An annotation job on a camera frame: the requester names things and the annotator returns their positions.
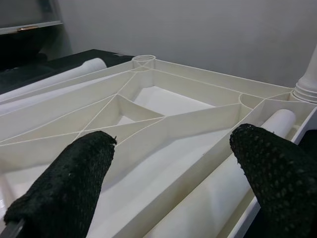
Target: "circular hole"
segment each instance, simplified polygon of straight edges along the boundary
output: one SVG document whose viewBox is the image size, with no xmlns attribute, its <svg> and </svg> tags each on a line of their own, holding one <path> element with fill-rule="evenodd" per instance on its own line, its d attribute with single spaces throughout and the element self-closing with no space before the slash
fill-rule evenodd
<svg viewBox="0 0 317 238">
<path fill-rule="evenodd" d="M 156 57 L 151 55 L 135 56 L 134 58 L 132 58 L 133 61 L 137 61 L 137 62 L 147 62 L 147 61 L 151 61 L 155 59 Z"/>
</svg>

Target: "white wall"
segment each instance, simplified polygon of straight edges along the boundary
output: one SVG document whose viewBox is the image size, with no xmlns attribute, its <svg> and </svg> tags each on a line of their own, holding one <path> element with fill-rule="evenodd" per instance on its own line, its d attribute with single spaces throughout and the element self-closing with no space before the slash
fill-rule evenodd
<svg viewBox="0 0 317 238">
<path fill-rule="evenodd" d="M 88 49 L 152 54 L 294 86 L 317 43 L 316 0 L 59 0 L 54 56 Z"/>
</svg>

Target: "white cylinder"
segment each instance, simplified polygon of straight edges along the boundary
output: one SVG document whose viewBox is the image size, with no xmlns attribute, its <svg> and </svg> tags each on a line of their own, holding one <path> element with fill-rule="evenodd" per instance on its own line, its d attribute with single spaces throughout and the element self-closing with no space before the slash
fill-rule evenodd
<svg viewBox="0 0 317 238">
<path fill-rule="evenodd" d="M 76 78 L 88 73 L 93 73 L 101 69 L 107 68 L 105 62 L 100 58 L 95 58 L 84 62 L 81 66 L 77 68 L 73 68 L 71 70 L 65 71 L 63 73 L 59 73 L 52 77 L 40 80 L 38 82 L 26 85 L 24 87 L 12 90 L 10 92 L 4 93 L 0 95 L 0 102 L 15 98 L 17 96 L 21 96 L 23 94 L 33 92 L 34 90 L 38 90 L 44 87 L 48 87 L 50 85 L 60 83 L 66 81 L 68 79 Z"/>
<path fill-rule="evenodd" d="M 147 67 L 147 68 L 155 68 L 155 56 L 151 55 L 142 55 L 142 56 L 135 56 L 132 58 L 133 67 Z"/>
<path fill-rule="evenodd" d="M 295 121 L 292 111 L 282 109 L 262 127 L 285 137 Z M 249 190 L 244 172 L 231 154 L 145 237 L 216 238 Z"/>
<path fill-rule="evenodd" d="M 295 121 L 296 116 L 292 111 L 281 109 L 275 112 L 261 127 L 285 138 L 295 124 Z"/>
<path fill-rule="evenodd" d="M 300 100 L 317 103 L 317 46 L 306 73 L 296 84 L 293 95 Z"/>
</svg>

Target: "white roller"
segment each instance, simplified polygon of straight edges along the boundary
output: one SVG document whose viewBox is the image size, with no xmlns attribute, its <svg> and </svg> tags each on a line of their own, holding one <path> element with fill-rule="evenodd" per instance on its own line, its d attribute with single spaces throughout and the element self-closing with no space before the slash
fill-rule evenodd
<svg viewBox="0 0 317 238">
<path fill-rule="evenodd" d="M 0 95 L 0 102 L 105 68 L 107 68 L 107 66 L 105 62 L 102 61 L 100 58 L 91 59 L 84 62 L 81 66 L 77 68 L 73 68 L 71 70 L 43 79 L 41 81 L 4 93 Z"/>
<path fill-rule="evenodd" d="M 262 127 L 285 137 L 296 121 L 290 110 L 275 112 Z M 146 238 L 215 238 L 250 189 L 243 170 L 231 154 Z"/>
<path fill-rule="evenodd" d="M 296 116 L 292 111 L 281 109 L 275 112 L 261 127 L 285 138 L 295 124 L 295 121 Z"/>
</svg>

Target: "white plastic part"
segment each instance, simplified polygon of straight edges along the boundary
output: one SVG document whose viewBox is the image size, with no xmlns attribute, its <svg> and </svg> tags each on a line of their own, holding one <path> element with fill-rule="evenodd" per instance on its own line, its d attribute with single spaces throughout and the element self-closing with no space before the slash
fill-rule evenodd
<svg viewBox="0 0 317 238">
<path fill-rule="evenodd" d="M 100 58 L 95 58 L 84 62 L 81 66 L 73 68 L 71 70 L 65 71 L 63 73 L 54 75 L 52 77 L 40 80 L 38 82 L 26 85 L 24 87 L 12 90 L 10 92 L 0 95 L 0 102 L 7 101 L 18 96 L 30 93 L 32 91 L 54 85 L 56 83 L 61 83 L 63 81 L 76 78 L 88 73 L 93 73 L 106 68 L 106 64 Z"/>
<path fill-rule="evenodd" d="M 296 83 L 293 95 L 300 100 L 317 103 L 317 46 L 306 73 Z"/>
<path fill-rule="evenodd" d="M 295 124 L 295 114 L 287 109 L 278 110 L 264 124 L 262 128 L 285 138 Z"/>
<path fill-rule="evenodd" d="M 117 136 L 118 145 L 89 238 L 143 237 L 214 174 L 212 184 L 221 189 L 235 184 L 234 202 L 216 220 L 219 236 L 242 234 L 258 207 L 234 159 L 228 159 L 230 134 L 241 123 L 267 121 L 275 133 L 299 138 L 316 110 L 314 104 L 290 102 L 291 91 L 153 56 L 37 89 L 0 105 L 0 178 L 8 184 L 0 184 L 1 190 L 16 199 L 67 144 L 102 130 Z M 232 174 L 213 173 L 220 165 Z M 0 200 L 5 201 L 1 193 Z"/>
<path fill-rule="evenodd" d="M 262 127 L 285 137 L 295 121 L 292 111 L 279 110 Z M 231 154 L 145 237 L 216 238 L 249 190 L 244 172 Z"/>
<path fill-rule="evenodd" d="M 155 68 L 156 57 L 151 55 L 143 55 L 143 56 L 135 56 L 132 59 L 133 66 L 135 68 L 138 67 L 147 67 L 147 68 Z"/>
</svg>

